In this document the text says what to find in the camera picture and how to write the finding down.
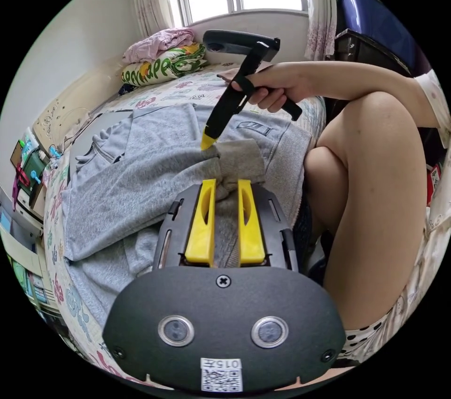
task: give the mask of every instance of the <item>yellow clamp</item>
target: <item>yellow clamp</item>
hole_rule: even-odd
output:
[[[215,254],[216,180],[202,182],[191,233],[185,250],[188,263],[213,267]]]
[[[213,267],[215,202],[216,180],[203,181],[185,251],[190,264]],[[264,262],[263,238],[249,180],[238,180],[238,249],[239,266]]]
[[[240,266],[263,263],[263,238],[249,180],[238,180],[238,248]]]

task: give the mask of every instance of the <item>qr code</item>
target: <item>qr code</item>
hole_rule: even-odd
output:
[[[203,369],[202,391],[241,392],[241,370]]]

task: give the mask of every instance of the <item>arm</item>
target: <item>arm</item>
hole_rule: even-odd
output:
[[[417,127],[439,128],[429,100],[418,82],[374,65],[354,62],[302,62],[299,76],[312,95],[352,101],[372,92],[386,92],[410,112]]]

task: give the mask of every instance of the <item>bedsheet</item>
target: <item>bedsheet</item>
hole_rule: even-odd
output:
[[[194,101],[199,104],[215,104],[226,88],[224,80],[216,75],[220,71],[233,67],[235,65],[230,63],[213,65],[169,83],[139,88],[106,103],[94,116],[91,116],[91,119],[104,112],[142,109],[149,106],[161,106],[162,104],[172,105],[187,101]],[[249,110],[257,113],[266,112],[260,110],[257,106],[247,106],[249,106]],[[303,114],[293,124],[310,132],[312,134],[311,144],[315,144],[326,124],[324,100],[320,97],[312,97],[304,100],[301,106]],[[280,116],[291,119],[290,115],[285,112],[281,112]],[[57,169],[46,169],[44,179],[47,186],[44,215],[47,270],[53,283],[55,299],[62,318],[81,351],[87,354],[94,365],[128,380],[167,388],[152,382],[151,379],[148,379],[147,382],[140,382],[131,378],[119,368],[105,346],[99,324],[89,313],[71,282],[63,258],[64,237],[61,209],[61,193],[67,187],[69,161],[70,146],[60,158]]]

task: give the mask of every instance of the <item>white shirt sleeve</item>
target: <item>white shirt sleeve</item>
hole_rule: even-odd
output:
[[[440,134],[443,147],[448,149],[450,147],[451,139],[451,115],[437,76],[435,72],[431,70],[429,73],[418,76],[415,79],[418,81],[429,100],[432,111],[440,125],[438,133]]]

